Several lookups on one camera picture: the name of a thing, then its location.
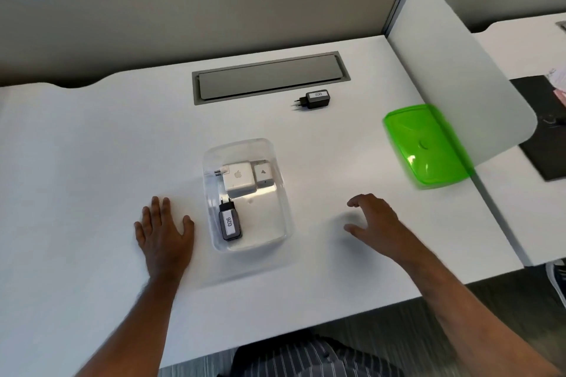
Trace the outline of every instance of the white desk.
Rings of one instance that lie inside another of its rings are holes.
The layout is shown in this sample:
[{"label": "white desk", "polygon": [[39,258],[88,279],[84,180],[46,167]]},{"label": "white desk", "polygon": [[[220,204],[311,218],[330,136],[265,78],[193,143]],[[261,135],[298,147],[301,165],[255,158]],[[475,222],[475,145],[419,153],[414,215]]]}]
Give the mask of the white desk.
[{"label": "white desk", "polygon": [[[503,21],[476,35],[509,79],[566,65],[565,14]],[[526,266],[566,257],[566,180],[545,182],[518,146],[477,167]]]},{"label": "white desk", "polygon": [[[351,81],[325,86],[327,108],[293,110],[306,89],[193,103],[195,70],[330,51]],[[421,102],[385,37],[1,89],[2,372],[70,375],[120,323],[147,278],[132,223],[153,194],[197,230],[162,366],[416,297],[400,267],[343,231],[358,193],[390,202],[463,282],[522,268],[471,180],[417,190],[407,178],[381,119]],[[274,145],[295,232],[272,266],[221,280],[202,158],[254,137]]]}]

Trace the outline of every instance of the gray carpet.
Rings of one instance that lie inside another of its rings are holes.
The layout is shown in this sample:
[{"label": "gray carpet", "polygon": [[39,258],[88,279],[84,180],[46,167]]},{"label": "gray carpet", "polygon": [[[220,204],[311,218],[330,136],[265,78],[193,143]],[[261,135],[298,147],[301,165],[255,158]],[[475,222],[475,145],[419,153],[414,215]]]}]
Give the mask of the gray carpet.
[{"label": "gray carpet", "polygon": [[[470,288],[513,331],[566,370],[566,309],[543,267],[483,280]],[[312,331],[389,359],[408,376],[469,375],[421,298],[328,322]],[[166,367],[159,377],[227,374],[234,352],[228,350]]]}]

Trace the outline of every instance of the striped shirt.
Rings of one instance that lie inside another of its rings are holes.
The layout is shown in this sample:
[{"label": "striped shirt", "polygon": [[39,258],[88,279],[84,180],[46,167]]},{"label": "striped shirt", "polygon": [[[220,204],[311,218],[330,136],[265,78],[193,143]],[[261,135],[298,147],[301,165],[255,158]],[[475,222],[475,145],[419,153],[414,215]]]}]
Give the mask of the striped shirt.
[{"label": "striped shirt", "polygon": [[329,338],[295,341],[261,352],[242,377],[402,377],[385,359]]}]

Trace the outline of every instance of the forearm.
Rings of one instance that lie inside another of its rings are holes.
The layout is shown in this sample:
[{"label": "forearm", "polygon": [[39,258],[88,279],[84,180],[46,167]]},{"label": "forearm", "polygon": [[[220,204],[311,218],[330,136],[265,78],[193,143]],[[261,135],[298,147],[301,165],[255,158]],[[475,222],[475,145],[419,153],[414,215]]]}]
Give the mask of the forearm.
[{"label": "forearm", "polygon": [[77,377],[155,377],[178,280],[150,279],[138,301]]},{"label": "forearm", "polygon": [[421,291],[459,358],[474,376],[557,376],[559,371],[504,325],[422,246],[400,262]]}]

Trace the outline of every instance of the hand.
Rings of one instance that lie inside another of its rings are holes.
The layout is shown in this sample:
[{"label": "hand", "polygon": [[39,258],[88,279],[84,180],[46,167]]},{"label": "hand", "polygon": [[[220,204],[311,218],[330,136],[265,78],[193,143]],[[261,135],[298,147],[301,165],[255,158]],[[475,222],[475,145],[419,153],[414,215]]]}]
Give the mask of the hand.
[{"label": "hand", "polygon": [[134,224],[136,240],[145,255],[149,278],[166,277],[180,281],[192,256],[195,224],[191,218],[183,218],[183,235],[175,228],[171,216],[171,202],[163,199],[159,209],[159,198],[152,197],[151,211],[144,207],[141,223]]},{"label": "hand", "polygon": [[382,255],[401,263],[418,258],[422,252],[428,252],[426,246],[401,223],[385,200],[373,194],[360,194],[351,198],[348,206],[362,208],[367,228],[346,224],[344,230]]}]

